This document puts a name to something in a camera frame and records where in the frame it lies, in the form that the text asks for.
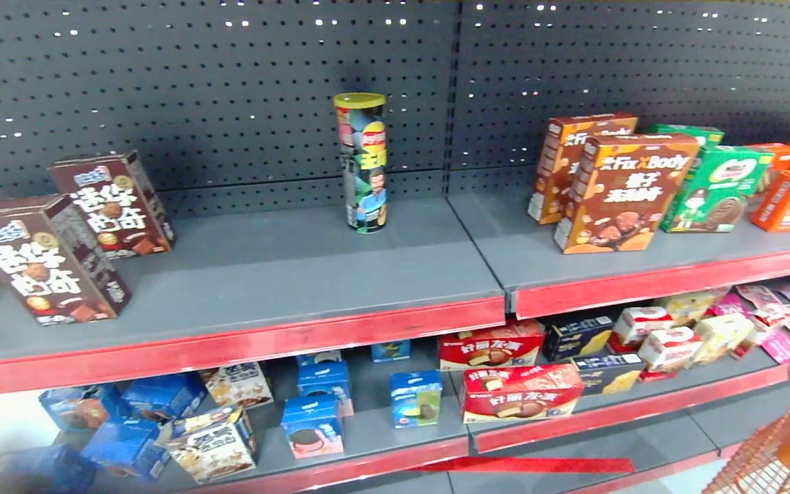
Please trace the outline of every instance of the lay's chip canister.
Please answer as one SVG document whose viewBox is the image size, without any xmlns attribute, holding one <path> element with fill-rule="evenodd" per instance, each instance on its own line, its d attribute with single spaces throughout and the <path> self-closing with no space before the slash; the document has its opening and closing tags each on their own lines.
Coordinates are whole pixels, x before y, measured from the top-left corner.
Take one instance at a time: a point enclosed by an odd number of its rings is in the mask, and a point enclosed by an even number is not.
<svg viewBox="0 0 790 494">
<path fill-rule="evenodd" d="M 386 225 L 386 96 L 342 93 L 335 96 L 347 222 L 359 233 Z"/>
</svg>

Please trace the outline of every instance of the yellow canister lid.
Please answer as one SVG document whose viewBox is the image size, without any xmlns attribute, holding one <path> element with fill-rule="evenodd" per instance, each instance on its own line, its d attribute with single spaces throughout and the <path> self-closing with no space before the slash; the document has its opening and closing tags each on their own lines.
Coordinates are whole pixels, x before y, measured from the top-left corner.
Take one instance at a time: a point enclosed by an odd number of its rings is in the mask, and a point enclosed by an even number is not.
<svg viewBox="0 0 790 494">
<path fill-rule="evenodd" d="M 335 96 L 335 106 L 351 110 L 373 108 L 386 104 L 386 96 L 377 93 L 341 93 Z"/>
</svg>

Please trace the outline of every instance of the pegboard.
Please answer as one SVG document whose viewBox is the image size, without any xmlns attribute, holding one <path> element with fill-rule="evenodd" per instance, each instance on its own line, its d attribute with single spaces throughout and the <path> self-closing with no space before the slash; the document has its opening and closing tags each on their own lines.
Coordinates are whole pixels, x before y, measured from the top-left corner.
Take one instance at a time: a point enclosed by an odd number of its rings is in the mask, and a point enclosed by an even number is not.
<svg viewBox="0 0 790 494">
<path fill-rule="evenodd" d="M 790 2 L 476 0 L 457 74 L 454 171 L 535 163 L 546 119 L 613 110 L 783 140 Z"/>
<path fill-rule="evenodd" d="M 140 150 L 163 191 L 336 178 L 342 91 L 388 95 L 390 172 L 442 171 L 457 11 L 0 0 L 0 198 L 51 193 L 46 166 L 106 150 Z"/>
</svg>

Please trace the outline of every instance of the brown snack box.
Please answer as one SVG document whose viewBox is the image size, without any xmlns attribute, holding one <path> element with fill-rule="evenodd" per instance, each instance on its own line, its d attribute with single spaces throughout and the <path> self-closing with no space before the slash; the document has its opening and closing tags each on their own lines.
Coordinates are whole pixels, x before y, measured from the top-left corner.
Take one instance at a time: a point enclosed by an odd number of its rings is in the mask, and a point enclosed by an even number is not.
<svg viewBox="0 0 790 494">
<path fill-rule="evenodd" d="M 130 300 L 65 195 L 0 201 L 0 279 L 41 325 L 116 317 Z"/>
<path fill-rule="evenodd" d="M 540 225 L 560 221 L 587 137 L 633 134 L 638 122 L 639 118 L 629 113 L 551 119 L 538 159 L 535 191 L 527 213 Z"/>
<path fill-rule="evenodd" d="M 687 134 L 588 138 L 554 235 L 562 252 L 645 250 L 698 150 Z"/>
<path fill-rule="evenodd" d="M 48 172 L 82 211 L 109 259 L 172 250 L 176 235 L 136 151 L 69 156 Z"/>
</svg>

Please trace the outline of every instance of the green snack box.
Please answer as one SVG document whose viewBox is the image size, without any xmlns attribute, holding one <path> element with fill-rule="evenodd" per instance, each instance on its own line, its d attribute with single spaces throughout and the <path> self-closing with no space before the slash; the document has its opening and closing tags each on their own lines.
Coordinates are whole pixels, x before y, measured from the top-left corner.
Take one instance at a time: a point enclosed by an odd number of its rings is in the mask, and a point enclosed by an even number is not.
<svg viewBox="0 0 790 494">
<path fill-rule="evenodd" d="M 701 148 L 660 227 L 666 232 L 727 233 L 774 154 L 745 146 Z"/>
<path fill-rule="evenodd" d="M 649 134 L 688 134 L 699 139 L 700 146 L 717 146 L 724 138 L 724 131 L 714 126 L 654 124 Z"/>
</svg>

